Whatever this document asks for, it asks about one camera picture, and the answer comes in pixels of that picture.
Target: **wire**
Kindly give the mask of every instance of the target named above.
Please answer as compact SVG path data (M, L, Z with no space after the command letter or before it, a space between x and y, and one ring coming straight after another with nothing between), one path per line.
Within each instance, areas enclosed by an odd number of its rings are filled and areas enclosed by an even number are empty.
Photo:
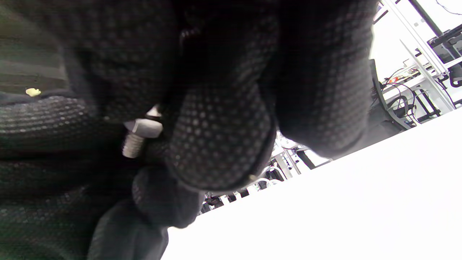
M448 98L449 100L451 100L451 103L452 103L452 106L454 107L454 109L457 109L456 105L454 104L454 101L452 100L452 97L451 95L449 95L448 91L446 90L446 86L443 85L440 81L436 80L436 79L433 79L438 85L440 85L440 87L443 88L444 92L446 92L446 95L448 95Z
M387 83L387 85L392 85L392 84L395 84L395 85L400 85L400 86L404 86L404 87L407 87L407 89L409 89L409 91L412 93L412 96L413 96L413 99L412 99L412 105L415 105L415 93L414 91L412 91L412 89L404 84L401 84L401 83L397 83L397 82L390 82L390 83Z
M441 7L442 7L446 12L448 12L448 13L452 13L452 14L455 14L455 15L462 15L462 13L457 13L457 12L451 12L451 11L449 11L449 9L448 9L447 7L445 7L445 6L443 6L442 4L440 4L440 3L438 2L438 0L436 0L436 3L437 3L439 6L441 6Z
M412 96L413 96L413 100L412 100L411 106L412 106L412 107L415 106L415 96L416 96L416 95L415 95L414 91L412 91L412 89L411 89L410 87L408 87L408 86L406 86L406 85L404 85L404 84L401 84L401 83L397 83L397 82L387 83L387 84L385 84L384 86L386 86L386 85L392 85L392 86L394 86L394 87L399 91L400 96L402 96L401 90L400 90L400 89L398 88L398 86L396 86L396 85L404 86L404 87L406 87L407 89L409 89L409 91L412 93ZM400 108L400 104L401 104L401 99L399 99L399 101L398 101L398 106L397 106L397 108Z
M385 84L383 85L383 87L385 87L385 85L388 84L388 82L391 80L391 78L393 78L393 76L394 76L397 72L399 72L399 71L401 71L401 70L403 70L403 69L404 69L404 68L401 68L401 69L399 69L399 70L393 72L393 74L387 79L387 81L385 82Z

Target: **yellow speck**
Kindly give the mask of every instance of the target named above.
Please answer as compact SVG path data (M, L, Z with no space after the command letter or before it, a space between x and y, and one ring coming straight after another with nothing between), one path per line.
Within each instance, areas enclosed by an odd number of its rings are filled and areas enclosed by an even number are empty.
M31 96L31 97L38 96L38 95L40 95L40 93L42 93L42 92L40 91L40 89L35 89L35 88L28 88L28 89L26 89L26 94L28 94L28 95Z

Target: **gloved hand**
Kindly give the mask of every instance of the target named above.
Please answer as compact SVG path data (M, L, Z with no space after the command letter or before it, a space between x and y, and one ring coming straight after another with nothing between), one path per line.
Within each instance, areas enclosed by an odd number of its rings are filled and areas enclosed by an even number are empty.
M51 33L69 89L0 98L0 257L160 259L276 129L331 157L365 130L375 0L0 0ZM124 122L160 105L136 160Z

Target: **gloved finger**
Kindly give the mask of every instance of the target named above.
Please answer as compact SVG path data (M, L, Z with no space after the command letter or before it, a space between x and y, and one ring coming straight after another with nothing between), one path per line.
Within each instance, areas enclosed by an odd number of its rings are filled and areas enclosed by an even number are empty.
M133 201L125 200L99 220L87 259L160 260L167 243L167 227L147 222Z
M132 194L136 207L155 225L185 228L195 219L204 200L178 184L164 166L142 169L135 177Z
M0 158L96 148L125 132L123 126L91 117L83 101L67 93L0 105Z
M376 0L283 1L276 110L283 135L331 157L357 143L371 85Z
M0 4L56 36L70 89L91 115L111 122L140 118L170 86L178 29L169 0Z
M276 122L258 86L279 39L277 1L268 2L245 12L225 6L196 39L202 50L185 50L205 56L182 86L186 94L171 130L167 162L190 188L241 187L271 154Z

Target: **metal frame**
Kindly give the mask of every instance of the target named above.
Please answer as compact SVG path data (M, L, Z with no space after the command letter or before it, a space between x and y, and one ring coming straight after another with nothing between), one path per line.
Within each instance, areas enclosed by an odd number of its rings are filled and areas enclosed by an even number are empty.
M435 81L435 79L430 75L430 73L428 73L428 71L424 68L424 66L417 60L417 58L412 54L411 50L404 44L404 42L402 40L400 40L400 42L404 46L406 51L409 53L411 58L414 60L415 64L417 64L417 67L419 67L420 74L422 74L422 76L424 76L428 80L430 86L432 86L436 90L438 95L441 97L441 100L442 100L443 104L446 106L446 108L449 111L455 110L454 104L452 103L451 99L446 94L446 92Z
M425 58L427 58L428 62L435 69L435 71L437 73L437 76L448 74L449 71L447 70L447 68L445 67L443 62L439 59L439 57L432 50L432 48L427 44L427 42L424 41L420 37L420 35L417 33L417 31L414 29L414 27L409 23L409 21L406 20L404 15L400 12L398 7L396 6L395 2L393 0L382 0L382 3L383 3L384 6L387 7L387 9L390 12L392 12L392 13L394 13L396 15L396 17L401 21L401 23L406 28L406 30L412 35L414 40L417 42L417 46L418 46L419 50L421 51L422 55Z

